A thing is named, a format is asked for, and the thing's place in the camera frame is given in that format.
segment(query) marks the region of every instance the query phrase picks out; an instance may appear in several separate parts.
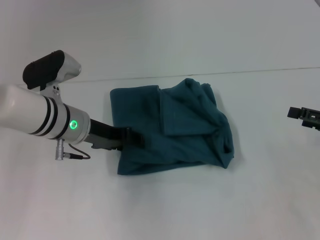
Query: white background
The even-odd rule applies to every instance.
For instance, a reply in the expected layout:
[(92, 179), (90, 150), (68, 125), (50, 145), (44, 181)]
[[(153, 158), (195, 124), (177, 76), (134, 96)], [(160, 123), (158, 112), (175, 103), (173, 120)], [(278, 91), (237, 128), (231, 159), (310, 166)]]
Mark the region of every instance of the white background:
[(62, 49), (82, 65), (63, 101), (112, 124), (112, 89), (194, 75), (236, 152), (228, 169), (118, 176), (117, 151), (55, 161), (55, 142), (0, 128), (0, 240), (319, 239), (320, 134), (287, 118), (320, 109), (319, 23), (313, 0), (1, 1), (1, 83)]

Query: teal cloth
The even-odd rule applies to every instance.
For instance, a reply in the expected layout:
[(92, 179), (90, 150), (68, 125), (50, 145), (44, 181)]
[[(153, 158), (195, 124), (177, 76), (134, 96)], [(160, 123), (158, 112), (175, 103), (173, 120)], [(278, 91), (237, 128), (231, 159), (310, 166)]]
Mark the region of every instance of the teal cloth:
[(203, 164), (226, 169), (234, 157), (228, 120), (207, 83), (187, 78), (168, 89), (117, 88), (110, 98), (114, 126), (132, 127), (145, 137), (145, 148), (123, 146), (119, 175)]

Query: green led light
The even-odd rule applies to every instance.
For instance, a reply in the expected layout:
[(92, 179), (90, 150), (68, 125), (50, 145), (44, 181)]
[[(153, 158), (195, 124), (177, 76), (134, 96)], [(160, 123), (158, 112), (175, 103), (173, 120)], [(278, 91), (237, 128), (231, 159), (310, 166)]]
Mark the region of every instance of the green led light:
[(72, 120), (72, 121), (70, 122), (70, 128), (71, 128), (71, 129), (76, 129), (77, 127), (78, 127), (77, 121), (76, 121), (76, 120)]

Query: white table surface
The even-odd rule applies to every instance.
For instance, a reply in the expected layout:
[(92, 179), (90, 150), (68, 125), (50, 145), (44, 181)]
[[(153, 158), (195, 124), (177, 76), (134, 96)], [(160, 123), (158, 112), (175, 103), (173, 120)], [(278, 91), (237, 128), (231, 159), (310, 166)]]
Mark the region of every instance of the white table surface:
[[(118, 176), (117, 151), (55, 161), (55, 143), (0, 128), (1, 240), (318, 240), (320, 133), (287, 118), (320, 109), (320, 70), (195, 76), (228, 117), (228, 169)], [(63, 101), (112, 124), (109, 93), (184, 77), (64, 83)]]

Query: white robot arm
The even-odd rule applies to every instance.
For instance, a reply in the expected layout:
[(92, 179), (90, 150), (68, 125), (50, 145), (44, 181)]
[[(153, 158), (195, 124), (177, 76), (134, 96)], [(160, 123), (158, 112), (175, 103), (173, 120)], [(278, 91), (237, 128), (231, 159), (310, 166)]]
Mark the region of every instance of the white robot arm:
[(59, 83), (80, 71), (81, 65), (61, 50), (30, 63), (23, 72), (28, 89), (0, 85), (0, 126), (57, 140), (57, 160), (79, 157), (65, 153), (64, 142), (88, 142), (94, 149), (106, 150), (121, 150), (123, 144), (143, 147), (144, 138), (131, 128), (90, 119), (86, 112), (62, 102)]

